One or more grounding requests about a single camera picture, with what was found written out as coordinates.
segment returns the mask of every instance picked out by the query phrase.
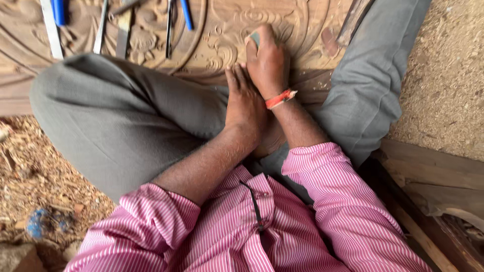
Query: wood carving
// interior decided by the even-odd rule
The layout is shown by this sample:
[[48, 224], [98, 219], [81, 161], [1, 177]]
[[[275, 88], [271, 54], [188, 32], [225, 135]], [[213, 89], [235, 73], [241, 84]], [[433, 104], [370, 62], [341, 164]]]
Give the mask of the wood carving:
[[[245, 61], [244, 38], [261, 23], [270, 23], [291, 54], [293, 74], [299, 75], [293, 82], [307, 91], [327, 92], [329, 81], [322, 83], [318, 77], [336, 67], [344, 49], [327, 50], [322, 32], [331, 30], [336, 37], [351, 3], [352, 0], [282, 0], [277, 4], [271, 0], [190, 0], [195, 30], [188, 31], [178, 1], [174, 8], [172, 58], [167, 60], [167, 0], [147, 0], [135, 9], [127, 59], [203, 84], [224, 84], [224, 67]], [[112, 0], [109, 9], [120, 4], [120, 0]], [[65, 57], [92, 52], [101, 6], [102, 0], [68, 2], [68, 25], [60, 28]], [[102, 54], [115, 55], [116, 37], [117, 22], [107, 22]], [[0, 0], [0, 83], [8, 82], [12, 89], [12, 82], [17, 82], [18, 88], [24, 88], [28, 84], [8, 77], [25, 74], [28, 76], [20, 77], [31, 80], [54, 62], [40, 1]], [[311, 79], [312, 85], [303, 84]]]

